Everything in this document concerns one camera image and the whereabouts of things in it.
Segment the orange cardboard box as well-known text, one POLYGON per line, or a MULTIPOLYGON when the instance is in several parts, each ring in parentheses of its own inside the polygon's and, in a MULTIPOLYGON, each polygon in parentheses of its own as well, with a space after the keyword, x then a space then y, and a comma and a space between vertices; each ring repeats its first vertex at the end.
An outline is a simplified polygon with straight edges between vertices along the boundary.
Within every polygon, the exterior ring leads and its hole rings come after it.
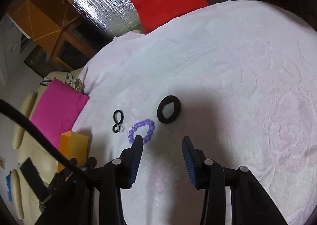
POLYGON ((65 158, 77 160, 77 166, 83 166, 88 158, 89 137, 68 131, 61 134, 59 152, 65 158))

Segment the thick black scrunchie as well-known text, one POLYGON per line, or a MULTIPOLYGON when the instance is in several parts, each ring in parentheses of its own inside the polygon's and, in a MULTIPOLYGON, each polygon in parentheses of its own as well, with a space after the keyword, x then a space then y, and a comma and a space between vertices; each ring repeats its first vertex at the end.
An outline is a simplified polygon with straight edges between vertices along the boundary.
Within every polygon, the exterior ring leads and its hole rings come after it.
POLYGON ((170 124, 174 122, 181 111, 181 102, 174 95, 166 96, 157 108, 157 118, 160 123, 170 124))

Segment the magenta pillow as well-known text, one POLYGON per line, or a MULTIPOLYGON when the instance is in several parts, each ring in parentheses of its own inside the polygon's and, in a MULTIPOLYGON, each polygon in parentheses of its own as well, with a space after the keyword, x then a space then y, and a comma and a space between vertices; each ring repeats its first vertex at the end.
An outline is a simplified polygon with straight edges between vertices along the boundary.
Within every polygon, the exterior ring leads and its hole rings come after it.
POLYGON ((72 130, 88 100, 89 96, 54 78, 41 95, 31 122, 58 148, 61 134, 72 130))

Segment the beige leather headboard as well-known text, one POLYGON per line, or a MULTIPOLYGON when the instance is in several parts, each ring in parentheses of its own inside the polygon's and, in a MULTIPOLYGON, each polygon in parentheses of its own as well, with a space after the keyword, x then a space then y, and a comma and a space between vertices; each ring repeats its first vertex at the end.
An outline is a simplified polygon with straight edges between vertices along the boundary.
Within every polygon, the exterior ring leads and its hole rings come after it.
MULTIPOLYGON (((28 119, 31 118, 45 90, 46 86, 41 85, 24 99, 20 112, 28 119)), ((18 125, 13 131, 12 146, 17 151, 18 166, 30 158, 46 187, 55 174, 62 169, 62 166, 33 137, 18 125)), ((41 215, 39 200, 29 187, 19 167, 12 170, 11 186, 13 204, 18 218, 24 224, 35 224, 41 215)))

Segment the patterned cloth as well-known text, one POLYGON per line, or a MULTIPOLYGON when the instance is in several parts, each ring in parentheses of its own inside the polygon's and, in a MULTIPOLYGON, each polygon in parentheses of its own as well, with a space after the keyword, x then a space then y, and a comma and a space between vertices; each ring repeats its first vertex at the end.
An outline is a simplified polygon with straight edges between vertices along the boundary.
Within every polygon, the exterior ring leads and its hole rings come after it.
POLYGON ((83 83, 80 79, 75 78, 71 72, 67 73, 65 84, 70 86, 75 91, 81 92, 83 88, 83 83))

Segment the pink white blanket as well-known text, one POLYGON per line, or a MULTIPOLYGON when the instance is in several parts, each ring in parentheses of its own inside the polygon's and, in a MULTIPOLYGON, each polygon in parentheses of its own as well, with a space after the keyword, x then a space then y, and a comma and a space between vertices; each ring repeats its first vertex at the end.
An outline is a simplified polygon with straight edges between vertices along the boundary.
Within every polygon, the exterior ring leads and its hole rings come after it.
POLYGON ((316 207, 316 31, 260 1, 227 1, 175 18, 153 32, 129 32, 100 50, 79 74, 89 101, 73 130, 91 137, 103 166, 129 147, 112 131, 155 121, 136 181, 121 193, 128 224, 198 224, 203 191, 191 185, 181 141, 229 168, 247 166, 288 224, 316 207), (158 121, 159 103, 181 102, 158 121))

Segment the wooden cabinet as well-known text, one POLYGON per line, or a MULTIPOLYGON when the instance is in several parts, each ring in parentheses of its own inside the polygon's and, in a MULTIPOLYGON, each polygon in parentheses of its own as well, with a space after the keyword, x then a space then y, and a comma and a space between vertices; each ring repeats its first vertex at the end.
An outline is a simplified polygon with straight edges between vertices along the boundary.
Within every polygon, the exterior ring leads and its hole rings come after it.
POLYGON ((96 50, 76 29, 85 19, 72 5, 73 0, 13 0, 9 17, 48 54, 61 69, 83 67, 96 50))

